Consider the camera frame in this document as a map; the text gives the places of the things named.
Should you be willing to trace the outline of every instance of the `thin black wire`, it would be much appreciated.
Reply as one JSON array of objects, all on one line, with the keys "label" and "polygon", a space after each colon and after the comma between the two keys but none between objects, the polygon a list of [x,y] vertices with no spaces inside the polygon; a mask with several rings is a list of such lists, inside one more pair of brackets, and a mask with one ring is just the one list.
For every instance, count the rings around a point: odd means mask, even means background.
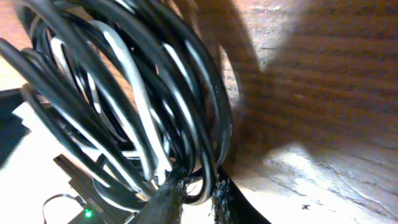
[{"label": "thin black wire", "polygon": [[[216,166],[225,159],[231,137],[231,108],[223,81],[203,43],[167,6],[152,0],[124,1],[134,9],[135,14],[108,0],[81,0],[81,5],[95,19],[113,27],[126,45],[134,49],[130,53],[152,103],[153,117],[157,118],[155,124],[162,137],[170,143],[170,157],[175,159],[175,165],[186,168],[187,177],[203,177],[200,193],[188,195],[185,203],[203,203],[214,191]],[[30,33],[34,50],[24,49],[20,53],[0,39],[0,54],[56,108],[53,113],[45,111],[31,86],[22,89],[25,99],[62,144],[70,152],[85,158],[84,165],[97,175],[93,181],[99,194],[117,207],[140,210],[145,202],[114,178],[109,179],[103,166],[107,163],[122,183],[150,198],[154,194],[154,188],[148,182],[153,179],[155,171],[153,150],[135,109],[87,42],[93,44],[126,77],[124,70],[99,30],[73,14],[60,11],[76,6],[75,2],[56,3],[58,8],[48,0],[19,1],[18,11],[27,15],[19,17],[24,18],[22,23]],[[35,23],[32,23],[32,15],[37,16]],[[65,42],[65,57],[75,83],[67,80],[56,66],[50,45],[50,38],[54,36]],[[175,51],[186,73],[180,70],[165,45]],[[124,139],[136,136],[133,144],[118,141],[93,109],[87,73],[99,89],[100,105],[111,124]],[[206,127],[199,74],[210,92],[215,110],[216,134],[212,138],[211,128]],[[83,88],[72,86],[76,85],[77,80],[82,82]],[[65,124],[64,130],[54,123],[55,118]],[[132,133],[126,134],[120,118],[125,119],[123,125],[129,126]],[[96,164],[91,159],[88,161],[75,141],[97,147],[104,154]],[[121,154],[124,148],[138,148],[144,156],[141,160],[129,161]],[[200,159],[201,169],[193,173],[196,156]]]}]

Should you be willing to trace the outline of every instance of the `cable bundle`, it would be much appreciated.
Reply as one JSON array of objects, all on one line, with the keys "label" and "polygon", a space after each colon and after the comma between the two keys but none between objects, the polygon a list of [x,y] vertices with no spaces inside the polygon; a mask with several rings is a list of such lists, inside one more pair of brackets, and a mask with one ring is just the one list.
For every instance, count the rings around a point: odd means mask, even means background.
[{"label": "cable bundle", "polygon": [[[67,11],[77,6],[94,20]],[[0,54],[30,83],[23,97],[107,202],[139,211],[147,202],[136,194],[151,199],[172,170],[203,179],[183,203],[211,197],[229,148],[231,108],[210,54],[173,10],[157,0],[21,0],[16,11],[33,49],[1,39]],[[129,82],[136,109],[99,52]],[[206,109],[214,110],[211,125]],[[102,155],[93,161],[84,147]]]}]

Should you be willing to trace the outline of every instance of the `scratched wood surface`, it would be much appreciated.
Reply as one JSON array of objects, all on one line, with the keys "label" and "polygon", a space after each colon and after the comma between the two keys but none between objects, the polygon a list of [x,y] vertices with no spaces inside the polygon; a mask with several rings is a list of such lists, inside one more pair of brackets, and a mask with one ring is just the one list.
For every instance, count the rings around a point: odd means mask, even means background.
[{"label": "scratched wood surface", "polygon": [[[236,128],[225,167],[262,214],[398,222],[397,1],[170,4],[223,71]],[[8,3],[0,13],[0,36],[29,46]],[[20,85],[10,71],[2,83]]]}]

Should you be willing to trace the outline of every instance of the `green light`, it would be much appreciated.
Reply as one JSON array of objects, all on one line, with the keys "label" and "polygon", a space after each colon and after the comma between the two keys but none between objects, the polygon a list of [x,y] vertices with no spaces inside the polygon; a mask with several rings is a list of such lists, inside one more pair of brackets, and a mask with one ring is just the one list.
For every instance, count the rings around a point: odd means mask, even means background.
[{"label": "green light", "polygon": [[91,209],[86,209],[85,210],[85,217],[86,218],[91,218],[93,216],[93,211]]}]

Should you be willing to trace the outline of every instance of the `brown wooden floor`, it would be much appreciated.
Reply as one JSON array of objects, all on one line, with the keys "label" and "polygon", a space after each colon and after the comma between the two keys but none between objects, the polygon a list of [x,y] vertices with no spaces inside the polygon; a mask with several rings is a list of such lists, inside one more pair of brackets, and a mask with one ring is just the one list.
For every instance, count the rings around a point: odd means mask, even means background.
[{"label": "brown wooden floor", "polygon": [[[398,1],[173,5],[224,72],[236,122],[226,167],[261,213],[398,222]],[[0,36],[29,46],[4,0],[0,15]]]}]

